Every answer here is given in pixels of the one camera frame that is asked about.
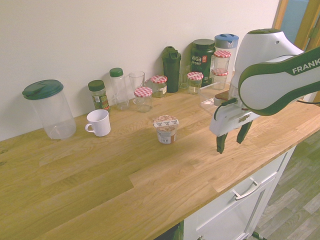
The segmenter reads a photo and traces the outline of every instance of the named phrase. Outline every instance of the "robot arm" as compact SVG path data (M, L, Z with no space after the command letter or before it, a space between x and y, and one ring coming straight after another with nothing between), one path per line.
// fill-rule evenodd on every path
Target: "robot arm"
M241 128L241 143L252 121L279 112L287 104L320 90L320 47L303 52L276 29L249 32L242 40L229 100L218 107L210 130L222 153L228 132Z

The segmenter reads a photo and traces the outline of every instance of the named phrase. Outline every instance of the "red checkered lid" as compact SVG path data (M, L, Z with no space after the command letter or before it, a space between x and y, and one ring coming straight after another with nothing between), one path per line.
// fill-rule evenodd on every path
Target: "red checkered lid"
M225 50L219 50L219 51L215 51L214 55L218 58L230 58L231 57L231 53L229 51L225 51Z
M223 70L220 70L221 68L218 68L216 71L212 71L213 72L213 75L215 76L227 76L228 75L228 71L225 71L224 69Z
M138 87L134 92L134 95L139 98L149 97L152 94L152 89L147 86Z
M155 75L155 76L151 77L150 80L154 84L164 84L168 80L168 78L163 75Z
M204 78L204 75L198 71L192 71L187 74L188 79L193 81L199 81Z

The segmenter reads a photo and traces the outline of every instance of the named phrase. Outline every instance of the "dark green bottle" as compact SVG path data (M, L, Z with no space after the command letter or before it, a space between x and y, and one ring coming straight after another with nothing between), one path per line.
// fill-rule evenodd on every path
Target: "dark green bottle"
M201 87L212 84L211 68L213 67L213 55L215 41L211 39L197 39L192 43L191 71L203 74Z
M168 78L166 91L175 93L179 88L181 54L173 46L167 46L162 53L163 73Z

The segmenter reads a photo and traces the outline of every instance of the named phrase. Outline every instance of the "yogurt cup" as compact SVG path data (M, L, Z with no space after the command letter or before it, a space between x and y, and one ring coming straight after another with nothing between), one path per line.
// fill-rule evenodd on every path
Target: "yogurt cup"
M163 115L153 120L158 140L162 144L172 144L177 139L179 121L174 116Z

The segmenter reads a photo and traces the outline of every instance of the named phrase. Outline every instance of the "drawer handle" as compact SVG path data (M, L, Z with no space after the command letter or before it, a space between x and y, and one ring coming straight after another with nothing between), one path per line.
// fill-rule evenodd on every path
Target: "drawer handle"
M250 191L244 193L243 195L239 195L235 190L233 190L233 192L235 194L235 200L236 201L249 196L250 194L254 193L260 187L262 182L257 183L252 177L250 177L250 179L253 181L253 184L255 185L255 187L252 188Z

